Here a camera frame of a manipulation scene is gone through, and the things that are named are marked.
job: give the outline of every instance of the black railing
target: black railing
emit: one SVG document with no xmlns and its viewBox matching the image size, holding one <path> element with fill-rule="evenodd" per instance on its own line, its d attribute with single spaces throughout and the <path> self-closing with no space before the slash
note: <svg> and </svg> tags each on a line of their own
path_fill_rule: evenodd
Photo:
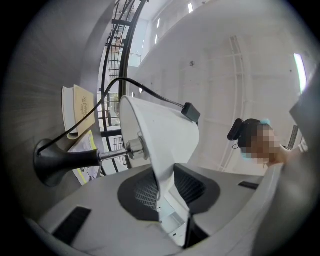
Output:
<svg viewBox="0 0 320 256">
<path fill-rule="evenodd" d="M 131 44 L 138 23 L 139 16 L 146 2 L 149 0 L 118 0 L 114 7 L 114 19 L 112 20 L 112 32 L 106 43 L 107 50 L 103 63 L 101 91 L 105 91 L 106 73 L 110 76 L 111 81 L 118 77 L 127 77 Z M 101 135 L 106 138 L 108 150 L 112 151 L 110 144 L 111 136 L 122 135 L 121 130 L 108 130 L 108 127 L 120 125 L 119 119 L 119 101 L 123 95 L 126 95 L 127 85 L 125 82 L 119 82 L 119 92 L 117 100 L 110 100 L 106 97 L 105 103 L 101 105 L 99 119 L 103 122 L 103 131 Z M 131 165 L 128 157 L 124 161 L 130 169 Z M 118 167 L 112 159 L 115 171 L 118 173 Z"/>
</svg>

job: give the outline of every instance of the white ceiling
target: white ceiling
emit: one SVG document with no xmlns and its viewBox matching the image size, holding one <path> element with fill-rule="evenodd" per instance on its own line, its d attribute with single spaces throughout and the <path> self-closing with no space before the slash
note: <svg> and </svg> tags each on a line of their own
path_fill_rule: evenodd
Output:
<svg viewBox="0 0 320 256">
<path fill-rule="evenodd" d="M 140 18 L 152 21 L 155 16 L 172 0 L 150 0 L 150 2 L 145 3 Z"/>
<path fill-rule="evenodd" d="M 191 164 L 263 175 L 263 166 L 232 149 L 227 134 L 236 118 L 268 118 L 280 142 L 288 145 L 294 125 L 289 110 L 300 91 L 293 53 L 302 55 L 307 77 L 320 56 L 305 38 L 281 6 L 263 0 L 211 1 L 162 37 L 135 79 L 201 112 L 200 142 Z M 176 108 L 146 93 L 136 96 Z"/>
</svg>

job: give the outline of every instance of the black connector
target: black connector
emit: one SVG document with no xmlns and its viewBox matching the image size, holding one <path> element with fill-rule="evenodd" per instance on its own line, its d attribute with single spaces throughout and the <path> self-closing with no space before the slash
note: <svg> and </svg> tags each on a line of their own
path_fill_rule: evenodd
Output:
<svg viewBox="0 0 320 256">
<path fill-rule="evenodd" d="M 191 103 L 187 102 L 181 113 L 187 117 L 188 119 L 190 119 L 191 121 L 198 123 L 198 120 L 200 118 L 200 112 L 194 107 L 194 105 L 192 105 Z"/>
</svg>

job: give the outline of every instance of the black cable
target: black cable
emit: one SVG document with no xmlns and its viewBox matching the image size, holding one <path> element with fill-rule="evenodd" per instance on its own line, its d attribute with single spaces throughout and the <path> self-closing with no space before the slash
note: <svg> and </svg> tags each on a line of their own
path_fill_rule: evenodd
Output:
<svg viewBox="0 0 320 256">
<path fill-rule="evenodd" d="M 168 102 L 171 104 L 174 104 L 176 106 L 179 106 L 181 108 L 184 108 L 185 106 L 176 103 L 172 100 L 169 100 L 165 97 L 162 97 L 160 95 L 158 95 L 157 93 L 155 93 L 154 91 L 150 90 L 149 88 L 145 87 L 143 84 L 138 83 L 137 81 L 127 78 L 127 77 L 118 77 L 116 79 L 114 79 L 106 88 L 105 92 L 103 93 L 103 95 L 101 96 L 101 99 L 99 100 L 99 102 L 94 106 L 94 108 L 84 117 L 82 118 L 75 126 L 73 126 L 72 128 L 70 128 L 69 130 L 67 130 L 66 132 L 64 132 L 63 134 L 61 134 L 60 136 L 56 137 L 54 140 L 50 141 L 49 143 L 47 143 L 46 145 L 42 146 L 41 148 L 38 149 L 38 155 L 45 149 L 49 148 L 50 146 L 52 146 L 53 144 L 55 144 L 56 142 L 60 141 L 64 136 L 66 136 L 67 134 L 69 134 L 71 131 L 73 131 L 75 128 L 77 128 L 85 119 L 87 119 L 99 106 L 102 102 L 104 102 L 105 97 L 107 96 L 108 92 L 110 91 L 111 87 L 118 81 L 118 80 L 124 80 L 127 81 L 141 89 L 143 89 L 146 93 L 150 94 L 151 96 L 164 101 L 164 102 Z"/>
</svg>

